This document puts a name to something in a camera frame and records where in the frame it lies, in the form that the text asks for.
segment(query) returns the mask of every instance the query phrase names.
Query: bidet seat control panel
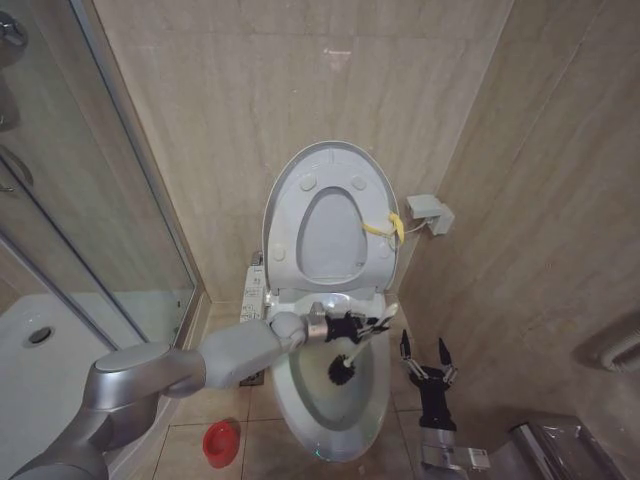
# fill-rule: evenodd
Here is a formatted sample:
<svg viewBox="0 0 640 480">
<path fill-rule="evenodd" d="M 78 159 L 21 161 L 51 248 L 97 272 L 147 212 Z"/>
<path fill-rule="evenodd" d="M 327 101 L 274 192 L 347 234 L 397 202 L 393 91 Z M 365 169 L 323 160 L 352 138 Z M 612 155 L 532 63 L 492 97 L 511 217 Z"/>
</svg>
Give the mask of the bidet seat control panel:
<svg viewBox="0 0 640 480">
<path fill-rule="evenodd" d="M 240 322 L 262 320 L 264 318 L 265 288 L 266 278 L 264 275 L 264 265 L 262 264 L 262 254 L 254 254 L 251 265 L 247 269 L 247 277 L 244 282 Z"/>
</svg>

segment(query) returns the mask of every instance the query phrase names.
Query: toilet seat lid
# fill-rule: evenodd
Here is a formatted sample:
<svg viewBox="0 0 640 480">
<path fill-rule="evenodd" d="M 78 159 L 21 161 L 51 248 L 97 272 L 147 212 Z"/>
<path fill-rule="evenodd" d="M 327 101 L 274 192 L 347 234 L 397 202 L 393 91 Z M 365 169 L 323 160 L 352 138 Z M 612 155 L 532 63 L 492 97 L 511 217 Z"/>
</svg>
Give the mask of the toilet seat lid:
<svg viewBox="0 0 640 480">
<path fill-rule="evenodd" d="M 299 152 L 276 180 L 265 209 L 263 251 L 271 291 L 375 288 L 393 280 L 389 231 L 397 203 L 386 176 L 363 150 L 321 142 Z"/>
</svg>

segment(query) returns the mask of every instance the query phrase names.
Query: toilet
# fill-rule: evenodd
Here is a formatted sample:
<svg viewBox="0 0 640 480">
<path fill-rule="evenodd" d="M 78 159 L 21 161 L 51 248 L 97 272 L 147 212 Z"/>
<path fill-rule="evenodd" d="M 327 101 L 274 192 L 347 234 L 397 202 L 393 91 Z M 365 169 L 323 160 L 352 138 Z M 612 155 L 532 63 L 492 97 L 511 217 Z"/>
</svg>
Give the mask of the toilet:
<svg viewBox="0 0 640 480">
<path fill-rule="evenodd" d="M 327 141 L 300 151 L 269 195 L 262 228 L 267 318 L 282 311 L 330 315 L 347 311 L 380 317 L 384 291 L 396 268 L 389 232 L 395 195 L 377 163 L 346 142 Z M 272 365 L 276 398 L 298 441 L 313 455 L 346 462 L 376 439 L 389 401 L 389 338 L 376 335 L 355 361 L 356 374 L 337 386 L 331 361 L 355 347 L 341 338 L 307 345 Z"/>
</svg>

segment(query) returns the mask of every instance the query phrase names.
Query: shower enclosure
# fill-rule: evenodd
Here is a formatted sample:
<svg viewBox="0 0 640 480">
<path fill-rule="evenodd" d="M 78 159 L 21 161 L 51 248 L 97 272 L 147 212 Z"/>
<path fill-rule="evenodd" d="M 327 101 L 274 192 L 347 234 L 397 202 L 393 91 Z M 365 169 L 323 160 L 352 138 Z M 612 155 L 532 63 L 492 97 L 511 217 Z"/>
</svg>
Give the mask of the shower enclosure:
<svg viewBox="0 0 640 480">
<path fill-rule="evenodd" d="M 95 359 L 180 345 L 202 292 L 94 13 L 0 0 L 0 478 L 72 418 Z"/>
</svg>

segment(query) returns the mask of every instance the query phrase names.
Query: tile floor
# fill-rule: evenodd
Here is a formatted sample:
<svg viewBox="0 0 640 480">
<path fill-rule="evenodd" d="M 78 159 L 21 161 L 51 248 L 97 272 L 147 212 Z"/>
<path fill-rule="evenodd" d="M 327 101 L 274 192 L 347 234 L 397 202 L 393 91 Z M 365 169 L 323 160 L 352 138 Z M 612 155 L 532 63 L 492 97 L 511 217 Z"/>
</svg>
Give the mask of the tile floor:
<svg viewBox="0 0 640 480">
<path fill-rule="evenodd" d="M 396 301 L 390 296 L 389 302 Z M 212 306 L 207 332 L 238 322 L 239 303 Z M 399 362 L 398 344 L 407 328 L 400 310 L 394 320 L 389 411 L 378 439 L 358 460 L 329 464 L 309 455 L 289 431 L 278 409 L 269 371 L 265 384 L 208 390 L 183 400 L 166 435 L 158 442 L 136 480 L 385 479 L 414 478 L 420 396 Z M 414 357 L 420 358 L 414 345 Z M 201 449 L 212 423 L 232 419 L 241 431 L 240 450 L 228 467 L 213 470 Z"/>
</svg>

